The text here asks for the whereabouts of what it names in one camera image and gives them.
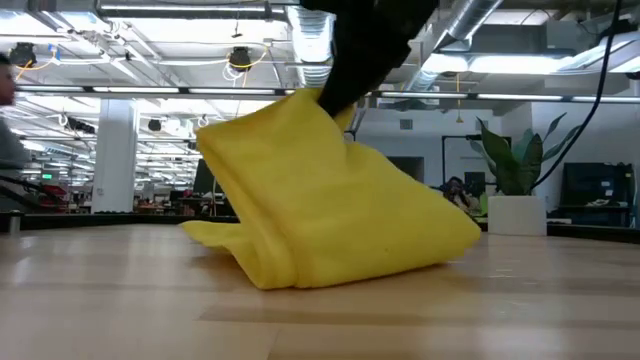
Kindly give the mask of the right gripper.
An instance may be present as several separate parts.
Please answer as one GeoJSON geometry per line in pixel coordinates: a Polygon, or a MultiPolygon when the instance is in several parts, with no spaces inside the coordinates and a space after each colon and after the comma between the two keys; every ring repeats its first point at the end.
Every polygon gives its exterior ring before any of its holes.
{"type": "Polygon", "coordinates": [[[401,65],[399,55],[371,55],[350,49],[369,35],[404,43],[414,39],[438,8],[438,0],[301,0],[307,10],[333,14],[332,54],[329,77],[317,100],[335,117],[359,98],[376,89],[401,65]]]}

